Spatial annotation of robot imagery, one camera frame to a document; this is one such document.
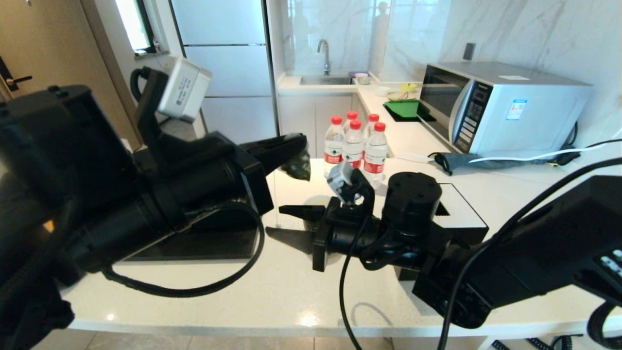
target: white refrigerator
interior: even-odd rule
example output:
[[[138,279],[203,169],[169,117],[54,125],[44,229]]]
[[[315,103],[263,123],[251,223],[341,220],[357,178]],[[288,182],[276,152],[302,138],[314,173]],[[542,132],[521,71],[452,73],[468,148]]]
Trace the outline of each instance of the white refrigerator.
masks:
[[[170,2],[184,55],[212,73],[202,105],[205,126],[235,143],[277,136],[263,2]]]

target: gray cloth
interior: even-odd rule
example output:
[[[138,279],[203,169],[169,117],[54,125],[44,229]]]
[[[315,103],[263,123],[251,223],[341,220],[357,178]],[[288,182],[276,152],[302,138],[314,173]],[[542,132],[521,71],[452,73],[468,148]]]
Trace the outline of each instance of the gray cloth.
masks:
[[[521,166],[525,164],[545,164],[548,163],[547,159],[536,159],[533,161],[481,161],[477,163],[469,163],[470,161],[478,158],[482,158],[477,154],[459,154],[459,153],[432,153],[430,158],[434,158],[434,161],[438,163],[443,170],[450,176],[454,170],[458,168],[480,168],[480,169],[507,169],[515,166]]]

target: faucet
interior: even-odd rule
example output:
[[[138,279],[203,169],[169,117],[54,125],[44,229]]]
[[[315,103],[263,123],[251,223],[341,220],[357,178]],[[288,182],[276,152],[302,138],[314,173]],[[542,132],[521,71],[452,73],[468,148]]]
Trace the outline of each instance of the faucet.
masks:
[[[324,39],[317,43],[317,52],[319,53],[324,44],[324,75],[330,75],[330,61],[328,60],[328,42]]]

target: water bottle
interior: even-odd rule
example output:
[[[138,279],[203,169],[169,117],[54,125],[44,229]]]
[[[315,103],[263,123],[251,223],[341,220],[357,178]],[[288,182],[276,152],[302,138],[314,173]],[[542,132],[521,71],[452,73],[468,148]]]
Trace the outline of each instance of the water bottle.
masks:
[[[367,144],[367,140],[369,140],[371,134],[374,133],[374,125],[378,122],[379,119],[380,116],[377,114],[370,114],[368,116],[367,125],[365,125],[365,128],[363,128],[363,145]],[[365,150],[363,150],[363,159],[365,159]]]
[[[346,142],[343,144],[343,160],[350,162],[353,168],[361,167],[363,160],[363,133],[361,121],[351,120],[350,130],[346,134]]]
[[[356,118],[358,117],[358,113],[355,111],[349,111],[348,113],[346,113],[346,123],[343,125],[343,132],[348,134],[348,131],[350,130],[350,122],[353,120],[356,120]]]
[[[330,127],[324,137],[324,177],[328,178],[330,170],[342,161],[341,152],[345,134],[341,127],[341,116],[333,115],[330,118]]]
[[[371,134],[365,144],[365,164],[363,175],[372,187],[377,189],[383,180],[384,161],[387,158],[387,138],[384,135],[384,123],[374,125],[374,133]]]

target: small bowl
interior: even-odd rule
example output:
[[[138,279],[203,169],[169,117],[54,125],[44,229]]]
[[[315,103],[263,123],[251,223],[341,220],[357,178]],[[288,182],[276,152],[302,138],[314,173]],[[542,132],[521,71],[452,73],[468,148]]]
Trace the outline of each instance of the small bowl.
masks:
[[[380,86],[380,87],[376,87],[374,91],[376,92],[376,96],[385,97],[386,95],[389,94],[389,91],[391,91],[391,88]]]
[[[370,77],[357,77],[358,83],[361,85],[369,85],[371,83]]]

